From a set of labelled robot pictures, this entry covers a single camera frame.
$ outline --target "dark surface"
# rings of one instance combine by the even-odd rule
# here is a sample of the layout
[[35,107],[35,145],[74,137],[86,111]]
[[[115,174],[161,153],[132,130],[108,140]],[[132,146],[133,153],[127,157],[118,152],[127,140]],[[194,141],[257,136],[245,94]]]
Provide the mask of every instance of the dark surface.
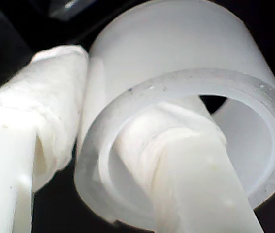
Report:
[[[275,2],[214,0],[245,22],[275,74]],[[37,11],[27,0],[0,0],[0,84],[32,54],[60,44],[82,44],[89,49],[97,34],[113,18],[143,0],[98,0],[70,22],[59,22]],[[275,195],[256,210],[266,233],[275,233]],[[73,184],[73,162],[36,194],[32,233],[134,233],[112,227],[92,214]]]

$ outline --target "white cylinder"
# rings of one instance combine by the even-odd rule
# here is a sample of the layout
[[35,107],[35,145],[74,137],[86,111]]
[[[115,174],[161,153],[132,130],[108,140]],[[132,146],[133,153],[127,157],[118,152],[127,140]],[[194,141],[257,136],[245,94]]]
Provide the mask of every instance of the white cylinder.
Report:
[[142,4],[101,32],[90,57],[75,183],[99,216],[154,229],[150,201],[114,142],[143,109],[191,95],[228,97],[213,118],[251,206],[275,192],[275,78],[227,9],[208,1]]

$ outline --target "white plastic strip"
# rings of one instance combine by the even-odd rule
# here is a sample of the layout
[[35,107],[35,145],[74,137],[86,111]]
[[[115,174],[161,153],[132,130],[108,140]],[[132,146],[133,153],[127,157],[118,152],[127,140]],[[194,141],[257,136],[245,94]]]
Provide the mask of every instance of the white plastic strip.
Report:
[[[9,111],[0,112],[9,118]],[[32,227],[32,171],[37,134],[33,125],[22,123],[18,117],[15,120],[18,125],[10,124],[9,120],[0,124],[0,233],[30,233]]]
[[161,148],[151,197],[157,233],[262,233],[222,141],[210,134]]

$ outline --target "white plastic tube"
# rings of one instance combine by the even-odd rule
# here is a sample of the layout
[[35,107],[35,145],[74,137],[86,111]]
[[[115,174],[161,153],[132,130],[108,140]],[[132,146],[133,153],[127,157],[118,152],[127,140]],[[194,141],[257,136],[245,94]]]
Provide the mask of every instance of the white plastic tube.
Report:
[[275,77],[246,26],[197,0],[157,0],[119,16],[90,50],[77,191],[109,222],[155,229],[151,201],[115,151],[133,118],[162,102],[228,97],[213,115],[252,208],[275,192]]

